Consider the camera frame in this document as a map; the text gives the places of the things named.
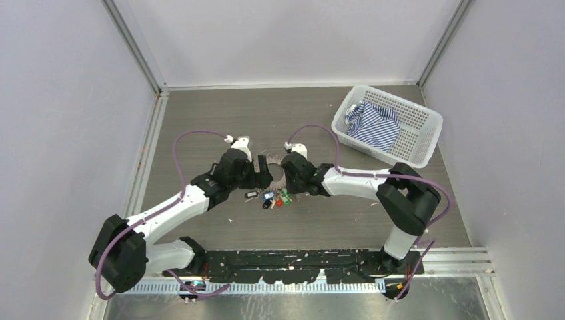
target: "green object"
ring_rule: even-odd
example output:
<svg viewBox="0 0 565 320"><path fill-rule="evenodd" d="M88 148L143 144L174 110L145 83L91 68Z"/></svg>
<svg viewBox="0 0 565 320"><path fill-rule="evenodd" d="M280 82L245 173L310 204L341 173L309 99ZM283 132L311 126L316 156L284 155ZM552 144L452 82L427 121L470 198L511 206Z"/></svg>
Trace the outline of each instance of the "green object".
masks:
<svg viewBox="0 0 565 320"><path fill-rule="evenodd" d="M284 195L281 195L281 200L285 205L288 205L290 203L290 200L288 200L288 198Z"/></svg>

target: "gray floor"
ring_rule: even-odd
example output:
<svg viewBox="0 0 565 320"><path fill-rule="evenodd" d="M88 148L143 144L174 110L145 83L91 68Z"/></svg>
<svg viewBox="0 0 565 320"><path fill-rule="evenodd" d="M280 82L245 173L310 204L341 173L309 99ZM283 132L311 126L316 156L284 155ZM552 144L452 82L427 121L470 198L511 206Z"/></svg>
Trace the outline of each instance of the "gray floor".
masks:
<svg viewBox="0 0 565 320"><path fill-rule="evenodd" d="M424 104L418 87L379 88ZM210 129L237 137L249 135L254 157L258 153L284 155L283 143L302 125L330 126L350 87L292 89L227 89L172 91L153 159L143 201L148 209L180 189L172 157L172 143L189 129ZM305 129L295 141L308 147L315 165L332 162L334 141L319 129ZM210 169L227 145L218 137L192 135L179 143L179 159L187 179ZM340 164L355 169L384 169L389 165L342 145ZM437 149L428 166L418 172L449 190L446 169ZM261 209L261 201L245 203L243 191L212 211L188 220L160 242L189 235L205 249L339 249L381 247L392 227L380 205L356 197L307 197L284 207ZM445 201L440 204L443 209ZM437 246L469 246L456 206L430 230Z"/></svg>
<svg viewBox="0 0 565 320"><path fill-rule="evenodd" d="M117 295L105 319L481 320L488 314L475 278L416 278L398 304L378 293L220 295L187 304L178 295Z"/></svg>

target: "black object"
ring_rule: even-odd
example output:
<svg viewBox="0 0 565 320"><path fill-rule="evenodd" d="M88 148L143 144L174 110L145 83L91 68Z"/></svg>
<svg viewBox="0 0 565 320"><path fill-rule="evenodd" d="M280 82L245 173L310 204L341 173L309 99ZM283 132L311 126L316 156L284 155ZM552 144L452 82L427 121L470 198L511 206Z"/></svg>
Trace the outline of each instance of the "black object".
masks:
<svg viewBox="0 0 565 320"><path fill-rule="evenodd" d="M179 240L184 241L187 245L191 247L195 256L193 260L186 267L192 273L204 272L204 264L206 263L206 250L202 248L193 238L191 237L180 237Z"/></svg>
<svg viewBox="0 0 565 320"><path fill-rule="evenodd" d="M418 251L408 252L393 274L405 275L408 266L414 269L419 258ZM376 277L390 275L382 265L383 259L386 255L382 252L367 249L206 251L206 275L215 283L257 283L259 279L270 284L312 283L324 269L328 284L374 283ZM175 273L204 275L188 269L177 269ZM423 273L424 267L420 265L416 274Z"/></svg>
<svg viewBox="0 0 565 320"><path fill-rule="evenodd" d="M273 204L273 200L267 199L261 206L263 209L268 209Z"/></svg>
<svg viewBox="0 0 565 320"><path fill-rule="evenodd" d="M104 221L89 255L89 263L98 267L100 256L108 244L128 227L127 220L113 215ZM102 276L114 289L126 292L145 274L145 240L143 233L129 231L110 250L102 266Z"/></svg>
<svg viewBox="0 0 565 320"><path fill-rule="evenodd" d="M397 163L390 173L420 177L406 163ZM399 191L404 189L408 189L406 196ZM424 234L426 226L441 201L440 194L433 187L406 179L387 179L385 183L378 186L376 196L394 225L415 236Z"/></svg>
<svg viewBox="0 0 565 320"><path fill-rule="evenodd" d="M273 176L267 168L267 157L265 155L258 155L257 161L259 162L259 172L253 172L253 180L256 188L265 189L273 182Z"/></svg>
<svg viewBox="0 0 565 320"><path fill-rule="evenodd" d="M267 158L259 155L259 172L254 172L253 161L241 150L228 149L206 173L191 180L209 198L208 210L226 201L235 189L266 188L273 181L267 168Z"/></svg>
<svg viewBox="0 0 565 320"><path fill-rule="evenodd" d="M389 299L394 299L398 296L398 294L400 294L402 289L404 289L404 287L406 287L407 283L408 283L408 281L405 281L405 282L402 282L402 283L397 283L397 284L392 284L392 281L385 281L384 285L386 287L386 291L383 293L383 295L385 297L389 298ZM404 293L400 297L398 297L398 300L404 299L404 297L406 297L406 295L408 295L408 291L410 291L410 287L406 288Z"/></svg>
<svg viewBox="0 0 565 320"><path fill-rule="evenodd" d="M259 194L257 193L257 191L251 191L251 192L247 192L245 193L245 199L250 199L250 198L255 198L256 196L258 196Z"/></svg>
<svg viewBox="0 0 565 320"><path fill-rule="evenodd" d="M333 164L322 163L316 168L308 159L295 151L284 157L281 167L284 169L286 189L289 193L308 192L311 195L330 197L328 191L322 186L322 182L326 172L334 167Z"/></svg>
<svg viewBox="0 0 565 320"><path fill-rule="evenodd" d="M191 289L193 291L205 291L206 290L206 283L204 281L185 281L185 285L191 287ZM180 292L187 292L185 290L185 288L183 288L183 286L181 286ZM197 295L193 295L192 293L179 293L179 297L184 300L184 299L197 299L198 296Z"/></svg>
<svg viewBox="0 0 565 320"><path fill-rule="evenodd" d="M259 172L255 173L253 162L247 159L245 152L228 149L219 163L214 163L208 172L196 176L191 185L196 185L204 191L205 196L209 198L209 210L226 201L230 192L237 188L254 189L256 185L268 187L272 180L264 155L259 156ZM89 255L89 263L94 268L98 266L100 256L107 245L127 227L127 220L117 215L104 222ZM144 236L142 233L128 232L110 250L104 261L102 276L119 293L132 288L145 274L147 258ZM205 250L189 237L183 237L181 240L195 252L195 257L187 269L191 272L202 271Z"/></svg>

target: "metal frame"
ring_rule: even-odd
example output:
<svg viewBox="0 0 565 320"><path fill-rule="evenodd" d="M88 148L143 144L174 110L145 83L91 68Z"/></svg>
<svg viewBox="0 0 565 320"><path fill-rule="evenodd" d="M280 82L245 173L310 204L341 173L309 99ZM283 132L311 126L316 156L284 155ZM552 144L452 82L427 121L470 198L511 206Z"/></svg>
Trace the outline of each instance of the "metal frame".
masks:
<svg viewBox="0 0 565 320"><path fill-rule="evenodd" d="M151 165L153 164L153 156L155 155L155 148L157 147L157 140L159 138L159 132L161 131L161 125L163 124L163 116L165 114L165 108L167 107L168 100L169 88L163 87L161 94L155 103L155 107L151 113L151 118L149 119L149 124L145 131L143 148L138 161L138 169L133 178L124 217L130 217L141 212L141 205L143 204L143 197L145 196L145 188L147 187L147 181L149 180L149 173L151 171Z"/></svg>
<svg viewBox="0 0 565 320"><path fill-rule="evenodd" d="M139 66L139 69L145 76L145 79L149 83L149 86L155 93L159 93L161 91L162 85L164 85L164 81L162 81L162 85L157 81L155 78L154 71L152 71L147 63L147 60L144 58L142 51L139 49L130 29L129 25L126 24L122 12L118 9L118 6L114 2L114 0L101 0L104 8L108 12L108 15L112 19L113 23L116 25L118 32L120 33L125 45L131 52L133 59Z"/></svg>
<svg viewBox="0 0 565 320"><path fill-rule="evenodd" d="M140 212L147 186L147 179L151 170L151 163L155 154L155 147L165 107L169 98L170 91L177 90L203 90L203 89L255 89L255 88L281 88L281 87L336 87L351 86L356 83L320 83L320 84L276 84L276 85L234 85L234 86L208 86L208 87L175 87L168 88L159 68L151 55L149 46L145 43L143 33L135 22L135 18L131 13L128 5L124 0L101 0L102 4L108 11L116 25L118 32L121 34L128 49L143 75L147 79L149 85L155 93L159 94L159 98L155 104L155 108L151 114L149 124L145 133L143 142L143 150L139 156L139 168L135 173L134 179L130 186L130 197L125 209L125 216L134 215ZM414 83L407 81L402 83L377 83L375 85L418 85L423 88L430 74L435 68L441 55L444 53L446 46L453 38L456 30L462 22L462 19L468 12L473 0L460 0L460 3L454 13L452 19L446 27L446 31L441 37L434 53L428 61L422 76ZM490 258L485 248L440 248L431 249L424 258L424 268L426 273L417 275L417 277L475 277L481 290L482 298L491 319L506 319L498 288L498 279L493 272ZM320 281L324 281L324 275L320 274ZM210 284L209 289L214 289L216 284ZM254 294L266 293L265 289L271 293L336 293L336 292L378 292L375 284L366 285L327 285L324 283L315 283L314 286L307 285L295 286L278 286L266 287L267 284L260 283L257 285L232 285L224 294ZM177 293L179 290L178 283L172 278L164 277L146 277L138 285L136 285L127 294L171 294ZM104 317L107 301L99 299L94 295L91 310L88 315L89 320L101 320Z"/></svg>
<svg viewBox="0 0 565 320"><path fill-rule="evenodd" d="M447 24L445 32L443 33L440 41L438 42L438 45L436 46L436 49L434 50L432 57L430 58L426 67L424 68L424 72L422 73L420 80L418 80L417 85L420 88L423 88L424 85L426 85L426 82L428 81L432 71L434 71L436 64L438 63L439 59L443 55L445 49L447 48L447 45L451 42L451 39L453 39L455 32L457 31L457 29L461 25L463 18L467 14L467 12L468 12L471 4L473 4L473 2L474 2L474 0L460 0L459 1L459 5L457 6L455 13L453 14L453 17L451 17L451 20Z"/></svg>
<svg viewBox="0 0 565 320"><path fill-rule="evenodd" d="M485 248L438 248L431 249L423 259L426 273L416 275L418 278L458 278L476 277L493 278L496 276ZM391 275L387 279L403 279L404 275ZM201 277L181 277L185 281L201 280ZM207 283L207 291L219 289L223 284ZM494 292L494 285L489 288ZM145 277L126 295L170 295L180 291L180 285L171 277ZM341 283L328 285L323 271L314 283L283 285L275 283L269 285L260 281L256 284L233 283L224 291L225 295L241 294L291 294L291 293L378 293L376 283Z"/></svg>

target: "black mounting plate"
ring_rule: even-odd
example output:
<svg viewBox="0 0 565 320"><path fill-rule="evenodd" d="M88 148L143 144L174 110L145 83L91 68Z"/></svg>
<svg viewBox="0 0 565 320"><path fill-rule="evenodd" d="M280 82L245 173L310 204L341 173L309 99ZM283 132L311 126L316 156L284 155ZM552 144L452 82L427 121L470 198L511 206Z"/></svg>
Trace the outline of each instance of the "black mounting plate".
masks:
<svg viewBox="0 0 565 320"><path fill-rule="evenodd" d="M328 284L372 283L375 277L390 273L382 266L384 253L368 249L319 250L215 250L205 254L205 268L198 273L177 269L179 276L206 276L213 283L257 283L262 279L272 284L312 283L324 269ZM420 258L410 251L393 275L406 275ZM416 274L423 274L422 264Z"/></svg>

